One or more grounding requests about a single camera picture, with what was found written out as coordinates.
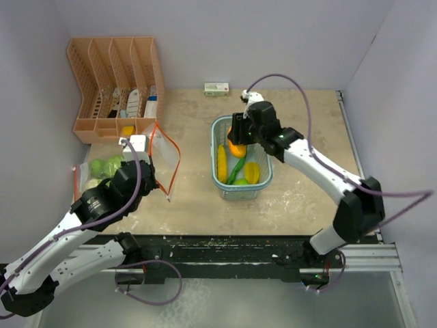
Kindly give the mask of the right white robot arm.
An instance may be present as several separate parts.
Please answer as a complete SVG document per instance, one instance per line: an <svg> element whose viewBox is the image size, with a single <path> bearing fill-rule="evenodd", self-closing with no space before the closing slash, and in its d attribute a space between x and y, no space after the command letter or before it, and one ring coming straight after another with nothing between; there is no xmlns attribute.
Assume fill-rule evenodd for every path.
<svg viewBox="0 0 437 328"><path fill-rule="evenodd" d="M255 102L247 114L234 113L227 138L234 145L259 144L266 154L303 173L336 203L333 222L314 234L303 252L310 267L320 267L329 252L358 241L385 218L380 183L375 178L363 180L310 148L303 134L281 126L271 102Z"/></svg>

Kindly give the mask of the clear orange-zip bag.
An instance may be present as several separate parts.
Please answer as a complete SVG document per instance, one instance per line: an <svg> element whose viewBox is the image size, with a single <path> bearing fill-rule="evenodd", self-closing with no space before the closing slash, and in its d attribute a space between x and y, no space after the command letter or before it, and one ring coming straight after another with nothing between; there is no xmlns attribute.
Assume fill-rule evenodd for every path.
<svg viewBox="0 0 437 328"><path fill-rule="evenodd" d="M114 177L116 171L122 166L122 155L107 158L97 158L74 168L74 201L90 188L97 187L100 182Z"/></svg>
<svg viewBox="0 0 437 328"><path fill-rule="evenodd" d="M154 165L155 179L160 190L166 195L167 201L170 202L181 161L180 148L158 122L148 126L142 134L148 138L147 150Z"/></svg>

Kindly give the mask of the black white item in organizer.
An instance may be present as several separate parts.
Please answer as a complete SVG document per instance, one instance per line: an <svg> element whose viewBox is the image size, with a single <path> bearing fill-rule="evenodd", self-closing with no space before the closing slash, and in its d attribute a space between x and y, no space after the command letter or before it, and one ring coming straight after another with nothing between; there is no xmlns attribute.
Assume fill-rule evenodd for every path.
<svg viewBox="0 0 437 328"><path fill-rule="evenodd" d="M117 113L119 111L119 103L120 103L120 92L119 92L119 88L116 87L112 93L112 103L111 103L111 108L107 114L107 118L117 117Z"/></svg>

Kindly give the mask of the yellow banana toy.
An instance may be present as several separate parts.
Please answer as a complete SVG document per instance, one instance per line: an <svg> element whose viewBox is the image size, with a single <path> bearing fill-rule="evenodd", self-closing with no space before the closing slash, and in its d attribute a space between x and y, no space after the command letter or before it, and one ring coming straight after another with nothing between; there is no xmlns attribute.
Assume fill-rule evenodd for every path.
<svg viewBox="0 0 437 328"><path fill-rule="evenodd" d="M216 162L218 181L225 184L227 182L227 155L223 144L220 144L217 148Z"/></svg>

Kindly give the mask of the orange mango toy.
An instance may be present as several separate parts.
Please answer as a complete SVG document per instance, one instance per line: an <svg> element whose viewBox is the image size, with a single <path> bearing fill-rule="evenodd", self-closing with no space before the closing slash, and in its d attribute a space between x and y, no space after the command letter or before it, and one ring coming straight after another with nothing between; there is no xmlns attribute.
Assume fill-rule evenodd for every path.
<svg viewBox="0 0 437 328"><path fill-rule="evenodd" d="M227 139L227 144L231 155L238 159L242 159L246 156L247 146L246 145L235 145L230 139Z"/></svg>

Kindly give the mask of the green cabbage toy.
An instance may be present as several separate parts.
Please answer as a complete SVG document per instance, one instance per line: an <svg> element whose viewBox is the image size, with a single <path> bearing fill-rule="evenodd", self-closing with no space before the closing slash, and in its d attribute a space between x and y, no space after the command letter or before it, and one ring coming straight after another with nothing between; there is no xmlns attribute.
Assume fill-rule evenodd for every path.
<svg viewBox="0 0 437 328"><path fill-rule="evenodd" d="M122 155L115 155L105 161L102 169L102 173L105 178L111 178L115 175L116 171L121 167L124 160Z"/></svg>

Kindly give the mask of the yellow star fruit toy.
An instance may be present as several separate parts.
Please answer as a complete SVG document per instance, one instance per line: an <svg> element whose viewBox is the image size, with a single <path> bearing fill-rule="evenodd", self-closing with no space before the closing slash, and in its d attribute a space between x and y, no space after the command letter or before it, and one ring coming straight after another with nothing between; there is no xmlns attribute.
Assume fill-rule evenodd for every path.
<svg viewBox="0 0 437 328"><path fill-rule="evenodd" d="M260 168L256 162L246 162L244 165L244 178L250 185L255 185L259 182Z"/></svg>

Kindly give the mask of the small green white box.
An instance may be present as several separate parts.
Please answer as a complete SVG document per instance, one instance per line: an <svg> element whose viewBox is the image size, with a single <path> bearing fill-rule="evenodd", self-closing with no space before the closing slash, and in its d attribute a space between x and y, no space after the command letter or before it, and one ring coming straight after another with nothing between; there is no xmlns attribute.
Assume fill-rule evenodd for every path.
<svg viewBox="0 0 437 328"><path fill-rule="evenodd" d="M208 82L204 83L204 95L206 97L224 97L229 96L229 84Z"/></svg>

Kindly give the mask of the green chayote toy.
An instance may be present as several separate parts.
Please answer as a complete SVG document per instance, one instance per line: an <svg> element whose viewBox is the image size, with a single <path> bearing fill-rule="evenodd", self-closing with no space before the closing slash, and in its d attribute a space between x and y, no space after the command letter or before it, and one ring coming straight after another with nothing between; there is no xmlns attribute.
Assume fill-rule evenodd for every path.
<svg viewBox="0 0 437 328"><path fill-rule="evenodd" d="M245 178L240 178L234 182L234 185L248 185L248 181Z"/></svg>

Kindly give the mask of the orange plastic file organizer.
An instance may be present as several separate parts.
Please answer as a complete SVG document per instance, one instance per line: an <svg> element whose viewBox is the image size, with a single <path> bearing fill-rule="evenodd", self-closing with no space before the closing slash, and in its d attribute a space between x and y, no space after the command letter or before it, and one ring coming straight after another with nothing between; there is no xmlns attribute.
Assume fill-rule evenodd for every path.
<svg viewBox="0 0 437 328"><path fill-rule="evenodd" d="M74 133L84 144L115 143L124 126L135 126L141 133L161 119L164 109L165 80L153 37L73 38L67 49L68 59L82 95ZM150 87L158 90L156 118L143 118ZM107 118L113 90L120 92L116 118ZM140 93L137 117L126 116L128 96Z"/></svg>

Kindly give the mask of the white blue packet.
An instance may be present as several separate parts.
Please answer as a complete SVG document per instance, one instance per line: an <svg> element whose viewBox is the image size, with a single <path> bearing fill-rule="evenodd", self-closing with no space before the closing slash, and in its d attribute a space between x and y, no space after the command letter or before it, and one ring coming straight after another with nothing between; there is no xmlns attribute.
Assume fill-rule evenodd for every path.
<svg viewBox="0 0 437 328"><path fill-rule="evenodd" d="M158 90L155 85L150 87L150 93L145 104L143 118L156 118L158 108Z"/></svg>

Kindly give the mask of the green chili pepper toy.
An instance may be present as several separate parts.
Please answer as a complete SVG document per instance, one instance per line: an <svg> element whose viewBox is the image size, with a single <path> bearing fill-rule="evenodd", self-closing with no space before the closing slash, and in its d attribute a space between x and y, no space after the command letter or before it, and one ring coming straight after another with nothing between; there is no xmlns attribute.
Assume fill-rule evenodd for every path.
<svg viewBox="0 0 437 328"><path fill-rule="evenodd" d="M232 185L236 181L236 177L237 177L238 173L240 172L240 170L242 169L242 167L244 166L245 161L246 161L246 157L242 157L235 164L234 168L232 169L232 171L227 179L228 185Z"/></svg>

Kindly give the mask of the black aluminium base frame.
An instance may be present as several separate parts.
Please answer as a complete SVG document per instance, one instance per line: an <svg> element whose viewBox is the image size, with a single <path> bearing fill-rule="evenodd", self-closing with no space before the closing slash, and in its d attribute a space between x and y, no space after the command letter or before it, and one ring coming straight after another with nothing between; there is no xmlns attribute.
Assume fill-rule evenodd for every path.
<svg viewBox="0 0 437 328"><path fill-rule="evenodd" d="M396 246L365 236L325 256L308 236L136 235L140 265L115 270L115 281L163 284L166 279L278 279L323 288L344 273L400 272Z"/></svg>

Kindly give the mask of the light blue plastic basket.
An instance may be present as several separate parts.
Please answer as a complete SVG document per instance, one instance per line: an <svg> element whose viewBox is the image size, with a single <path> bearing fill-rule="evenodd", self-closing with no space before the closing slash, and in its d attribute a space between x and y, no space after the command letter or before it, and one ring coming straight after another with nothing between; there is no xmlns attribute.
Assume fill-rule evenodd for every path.
<svg viewBox="0 0 437 328"><path fill-rule="evenodd" d="M218 179L218 150L223 145L226 154L227 178L231 176L233 168L238 164L238 159L231 154L227 143L227 132L231 127L231 116L225 115L213 121L210 128L210 157L212 167L212 181L219 190L219 195L227 201L253 200L272 182L273 168L270 157L264 152L259 144L247 147L246 161L236 174L233 184L222 183ZM260 170L260 177L256 184L236 184L244 179L244 166L248 163L256 163Z"/></svg>

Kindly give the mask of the yellow block in organizer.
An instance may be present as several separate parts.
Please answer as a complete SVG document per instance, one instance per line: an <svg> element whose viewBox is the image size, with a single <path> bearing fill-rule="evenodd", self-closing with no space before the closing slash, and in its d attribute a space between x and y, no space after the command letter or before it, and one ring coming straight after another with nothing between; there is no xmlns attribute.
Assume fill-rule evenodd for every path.
<svg viewBox="0 0 437 328"><path fill-rule="evenodd" d="M135 126L124 126L122 128L122 136L129 137L135 134Z"/></svg>

